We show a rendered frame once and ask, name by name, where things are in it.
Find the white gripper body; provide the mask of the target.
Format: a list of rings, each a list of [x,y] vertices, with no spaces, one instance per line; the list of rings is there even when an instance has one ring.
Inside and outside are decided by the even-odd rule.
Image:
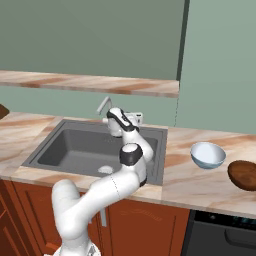
[[[122,127],[114,118],[108,119],[108,128],[113,137],[120,138],[122,136]]]

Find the black dishwasher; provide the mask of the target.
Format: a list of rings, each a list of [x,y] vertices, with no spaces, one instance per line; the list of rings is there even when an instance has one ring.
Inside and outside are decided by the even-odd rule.
[[[226,229],[256,232],[256,219],[191,210],[181,256],[256,256],[255,249],[230,245]]]

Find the brown wooden bowl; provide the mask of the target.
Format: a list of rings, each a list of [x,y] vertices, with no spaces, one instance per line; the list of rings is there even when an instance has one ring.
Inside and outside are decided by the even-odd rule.
[[[228,176],[238,188],[256,191],[256,164],[245,160],[236,160],[228,166]]]

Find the dark brown object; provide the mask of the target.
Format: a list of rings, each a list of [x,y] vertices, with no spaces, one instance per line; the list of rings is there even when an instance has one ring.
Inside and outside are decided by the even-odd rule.
[[[0,120],[9,114],[9,110],[2,104],[0,104]]]

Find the marble wall shelf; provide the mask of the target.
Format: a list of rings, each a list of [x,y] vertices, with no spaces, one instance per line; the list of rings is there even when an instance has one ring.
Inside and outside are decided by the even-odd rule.
[[[0,70],[0,86],[177,98],[177,80]]]

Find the silver tap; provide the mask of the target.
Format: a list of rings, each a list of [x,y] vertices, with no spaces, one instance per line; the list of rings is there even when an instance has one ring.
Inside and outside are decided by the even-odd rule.
[[[109,96],[105,97],[104,100],[100,103],[99,107],[97,108],[97,113],[99,115],[101,115],[105,106],[107,106],[108,109],[112,108],[112,101]]]

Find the dark grey sink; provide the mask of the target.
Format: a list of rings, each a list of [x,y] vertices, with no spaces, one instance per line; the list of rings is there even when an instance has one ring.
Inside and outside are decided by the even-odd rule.
[[[168,131],[142,127],[140,134],[154,150],[147,164],[147,183],[162,185]],[[122,139],[113,137],[103,123],[63,119],[23,166],[104,177],[102,166],[108,166],[113,173],[121,169],[122,146]]]

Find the white bowl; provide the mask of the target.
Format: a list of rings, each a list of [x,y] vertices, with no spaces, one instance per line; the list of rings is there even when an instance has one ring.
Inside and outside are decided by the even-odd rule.
[[[215,169],[221,166],[225,159],[225,151],[210,142],[197,142],[191,146],[190,155],[194,163],[202,169]]]

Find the red-brown cupboard door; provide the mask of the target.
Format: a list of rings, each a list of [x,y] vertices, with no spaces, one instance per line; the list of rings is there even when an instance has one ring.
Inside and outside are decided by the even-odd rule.
[[[13,185],[41,252],[53,255],[61,246],[61,238],[55,226],[52,188],[20,182]]]
[[[108,216],[111,256],[181,256],[188,209],[122,200]]]

